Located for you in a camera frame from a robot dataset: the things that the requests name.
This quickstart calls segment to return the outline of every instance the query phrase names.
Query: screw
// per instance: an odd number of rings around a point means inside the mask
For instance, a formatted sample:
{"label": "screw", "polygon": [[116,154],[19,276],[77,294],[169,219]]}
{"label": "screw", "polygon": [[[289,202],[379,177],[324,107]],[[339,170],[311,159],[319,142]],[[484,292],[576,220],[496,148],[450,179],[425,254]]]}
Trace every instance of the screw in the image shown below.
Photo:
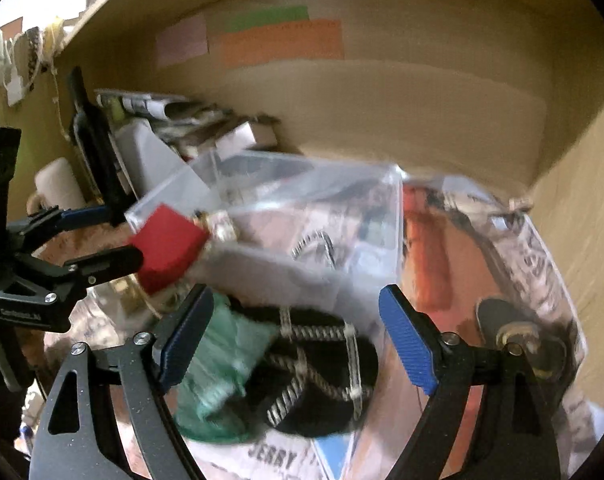
{"label": "screw", "polygon": [[508,343],[506,345],[506,349],[509,351],[511,355],[522,355],[522,347],[517,343]]}
{"label": "screw", "polygon": [[82,354],[86,349],[86,343],[75,343],[73,346],[70,347],[70,353],[73,355],[79,355]]}
{"label": "screw", "polygon": [[135,343],[136,345],[145,345],[150,341],[151,337],[152,336],[148,332],[139,332],[134,335],[133,343]]}
{"label": "screw", "polygon": [[457,346],[460,344],[460,336],[455,332],[445,332],[442,334],[442,341],[449,346]]}

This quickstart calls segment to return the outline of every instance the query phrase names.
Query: pink sticky note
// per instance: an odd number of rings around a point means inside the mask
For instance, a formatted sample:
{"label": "pink sticky note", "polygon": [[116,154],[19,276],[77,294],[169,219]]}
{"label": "pink sticky note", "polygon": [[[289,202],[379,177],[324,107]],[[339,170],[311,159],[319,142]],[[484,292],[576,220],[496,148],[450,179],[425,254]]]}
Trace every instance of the pink sticky note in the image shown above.
{"label": "pink sticky note", "polygon": [[196,14],[165,28],[155,38],[155,44],[158,68],[208,54],[207,21],[204,15]]}

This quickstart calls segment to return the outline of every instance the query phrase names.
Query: green sticky note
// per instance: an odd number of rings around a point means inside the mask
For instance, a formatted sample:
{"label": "green sticky note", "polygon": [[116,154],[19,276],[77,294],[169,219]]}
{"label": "green sticky note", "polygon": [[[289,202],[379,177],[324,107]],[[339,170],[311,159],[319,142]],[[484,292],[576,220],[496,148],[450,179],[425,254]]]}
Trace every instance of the green sticky note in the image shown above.
{"label": "green sticky note", "polygon": [[226,23],[226,32],[240,32],[247,28],[275,25],[276,23],[308,20],[308,8],[303,5],[290,7],[269,7],[268,9],[243,12]]}

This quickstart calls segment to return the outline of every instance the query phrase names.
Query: sticky note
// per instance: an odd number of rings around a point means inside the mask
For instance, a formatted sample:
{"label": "sticky note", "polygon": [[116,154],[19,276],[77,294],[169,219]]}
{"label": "sticky note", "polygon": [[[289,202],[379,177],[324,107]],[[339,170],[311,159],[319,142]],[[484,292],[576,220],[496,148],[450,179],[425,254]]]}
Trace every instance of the sticky note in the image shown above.
{"label": "sticky note", "polygon": [[196,14],[162,30],[155,38],[157,67],[184,63],[208,53],[207,21]]}
{"label": "sticky note", "polygon": [[344,59],[339,20],[308,20],[249,28],[221,36],[224,66],[278,59]]}
{"label": "sticky note", "polygon": [[232,17],[226,23],[226,32],[241,32],[248,28],[263,27],[264,25],[275,25],[276,23],[297,22],[308,20],[308,8],[306,6],[269,7],[268,9],[252,10],[243,12]]}

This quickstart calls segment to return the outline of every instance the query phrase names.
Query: orange sticky note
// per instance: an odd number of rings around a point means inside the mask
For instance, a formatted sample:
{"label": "orange sticky note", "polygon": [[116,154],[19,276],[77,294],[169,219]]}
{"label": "orange sticky note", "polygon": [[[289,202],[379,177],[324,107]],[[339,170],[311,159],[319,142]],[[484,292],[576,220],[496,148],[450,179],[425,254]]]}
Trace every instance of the orange sticky note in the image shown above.
{"label": "orange sticky note", "polygon": [[221,36],[226,68],[277,59],[344,59],[339,20],[276,23]]}

